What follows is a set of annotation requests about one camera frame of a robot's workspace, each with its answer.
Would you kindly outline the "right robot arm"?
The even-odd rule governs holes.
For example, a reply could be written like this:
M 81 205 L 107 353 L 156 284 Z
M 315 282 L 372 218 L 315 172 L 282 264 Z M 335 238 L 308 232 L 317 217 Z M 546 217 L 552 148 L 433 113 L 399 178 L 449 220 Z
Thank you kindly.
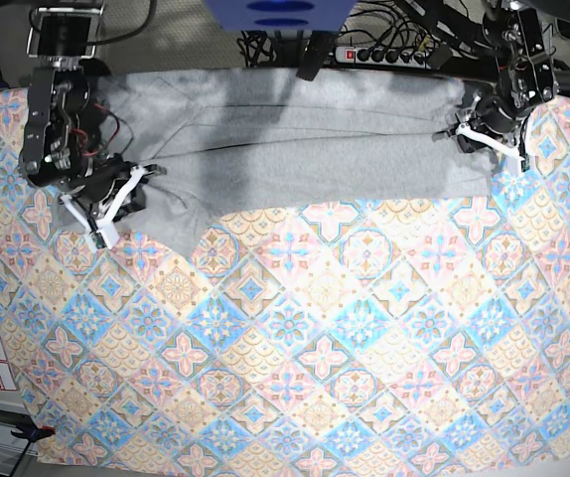
M 112 153 L 119 129 L 104 138 L 105 119 L 120 118 L 92 93 L 87 69 L 97 47 L 105 5 L 101 1 L 47 1 L 30 10 L 27 54 L 39 61 L 28 91 L 19 167 L 34 188 L 55 187 L 58 204 L 89 234 L 113 229 L 144 209 L 142 186 L 165 174 Z

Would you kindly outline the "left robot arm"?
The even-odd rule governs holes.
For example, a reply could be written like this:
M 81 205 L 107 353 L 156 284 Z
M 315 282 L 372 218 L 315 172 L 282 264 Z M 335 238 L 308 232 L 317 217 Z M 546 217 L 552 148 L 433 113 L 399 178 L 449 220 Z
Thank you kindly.
M 525 123 L 558 89 L 536 11 L 514 2 L 483 1 L 477 23 L 443 1 L 397 5 L 435 44 L 427 55 L 428 69 L 478 85 L 447 134 L 465 153 L 491 148 L 524 157 Z

